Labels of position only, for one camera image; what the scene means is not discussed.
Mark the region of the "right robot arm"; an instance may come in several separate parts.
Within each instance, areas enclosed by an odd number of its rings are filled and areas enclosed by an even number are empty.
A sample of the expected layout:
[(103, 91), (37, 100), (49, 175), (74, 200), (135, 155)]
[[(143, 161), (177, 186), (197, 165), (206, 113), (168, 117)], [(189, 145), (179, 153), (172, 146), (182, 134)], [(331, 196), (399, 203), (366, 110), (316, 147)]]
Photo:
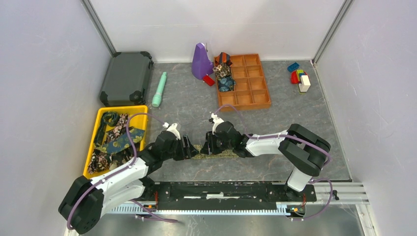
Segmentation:
[(222, 121), (206, 133), (206, 141), (200, 152), (217, 155), (231, 150), (237, 156), (256, 157), (265, 154), (282, 154), (294, 170), (286, 181), (284, 195), (291, 201), (298, 200), (313, 177), (320, 175), (330, 162), (331, 145), (325, 139), (300, 124), (293, 123), (282, 132), (257, 135), (238, 132), (229, 121)]

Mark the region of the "olive green leaf-pattern tie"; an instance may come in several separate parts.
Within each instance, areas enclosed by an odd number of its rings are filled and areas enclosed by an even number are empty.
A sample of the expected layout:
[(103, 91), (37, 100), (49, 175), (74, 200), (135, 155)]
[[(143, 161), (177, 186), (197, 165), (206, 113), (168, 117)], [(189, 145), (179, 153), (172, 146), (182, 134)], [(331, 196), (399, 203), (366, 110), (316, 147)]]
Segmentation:
[(239, 158), (239, 156), (235, 153), (233, 153), (231, 150), (224, 150), (223, 152), (219, 154), (203, 154), (198, 153), (192, 159), (216, 159), (216, 158)]

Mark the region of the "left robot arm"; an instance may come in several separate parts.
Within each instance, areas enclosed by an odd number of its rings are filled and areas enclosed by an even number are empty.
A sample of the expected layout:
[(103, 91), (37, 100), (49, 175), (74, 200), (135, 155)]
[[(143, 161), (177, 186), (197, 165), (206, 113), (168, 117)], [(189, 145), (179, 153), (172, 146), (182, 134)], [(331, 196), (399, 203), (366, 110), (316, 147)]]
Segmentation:
[(115, 207), (137, 198), (149, 200), (154, 196), (149, 174), (158, 170), (164, 161), (190, 159), (199, 154), (189, 137), (181, 138), (163, 131), (154, 143), (137, 153), (127, 163), (91, 179), (80, 176), (74, 180), (58, 207), (67, 227), (79, 234), (91, 230), (100, 218)]

